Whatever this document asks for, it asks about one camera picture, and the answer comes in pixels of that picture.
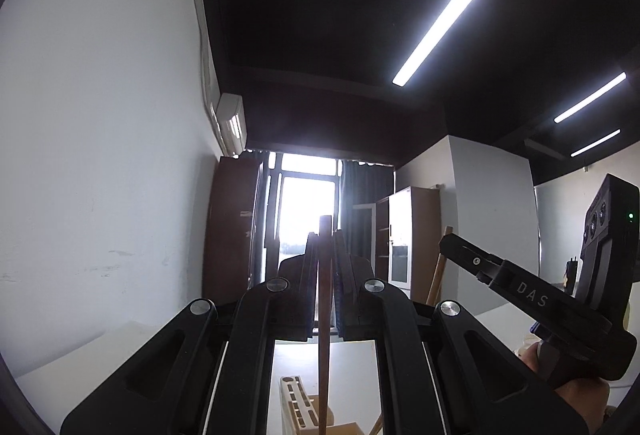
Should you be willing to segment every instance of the finger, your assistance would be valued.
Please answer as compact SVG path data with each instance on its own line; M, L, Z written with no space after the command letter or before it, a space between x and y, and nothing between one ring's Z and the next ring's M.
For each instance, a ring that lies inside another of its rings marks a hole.
M609 400L609 383L601 379L574 379L556 392L582 416L589 433L595 433L602 426Z
M533 345L522 354L521 359L527 367L535 373L538 373L538 344L533 343Z

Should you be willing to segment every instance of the round metal cap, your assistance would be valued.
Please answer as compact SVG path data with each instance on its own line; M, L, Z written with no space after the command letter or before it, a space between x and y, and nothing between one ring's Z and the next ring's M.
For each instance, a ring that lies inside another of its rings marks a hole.
M207 300L196 300L191 304L191 307L189 307L191 313L196 316L209 312L210 309L211 304Z
M289 282L285 278L271 278L267 282L267 289L269 289L271 292L281 292L287 287L289 287Z
M460 314L460 305L454 301L443 301L440 304L440 310L447 316L457 316Z
M364 283L364 288L369 292L380 292L384 290L385 284L376 278L372 278Z

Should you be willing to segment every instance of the curtain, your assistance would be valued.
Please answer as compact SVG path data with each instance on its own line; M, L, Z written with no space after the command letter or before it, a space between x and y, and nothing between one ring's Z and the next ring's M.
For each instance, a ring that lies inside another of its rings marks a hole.
M260 181L258 182L258 194L255 202L254 217L254 241L252 243L251 267L252 278L251 286L262 282L262 273L265 269L264 256L264 225L267 216L267 179L269 177L269 152L262 150L245 150L240 154L241 158L253 158L261 161L262 172L260 172Z
M370 213L354 210L356 204L375 203L394 192L392 166L342 161L340 177L340 228L347 251L369 259L371 253Z

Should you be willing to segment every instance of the cabinet door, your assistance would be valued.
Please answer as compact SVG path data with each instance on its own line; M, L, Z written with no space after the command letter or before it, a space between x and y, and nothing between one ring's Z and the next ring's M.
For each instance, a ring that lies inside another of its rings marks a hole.
M411 285L411 190L389 197L389 282L409 289Z

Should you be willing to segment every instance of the air conditioner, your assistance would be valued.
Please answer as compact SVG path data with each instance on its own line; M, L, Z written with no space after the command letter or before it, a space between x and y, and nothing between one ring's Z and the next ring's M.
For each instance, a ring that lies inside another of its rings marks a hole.
M229 155L239 155L246 146L246 124L242 96L224 92L220 95L216 117L220 123L222 140Z

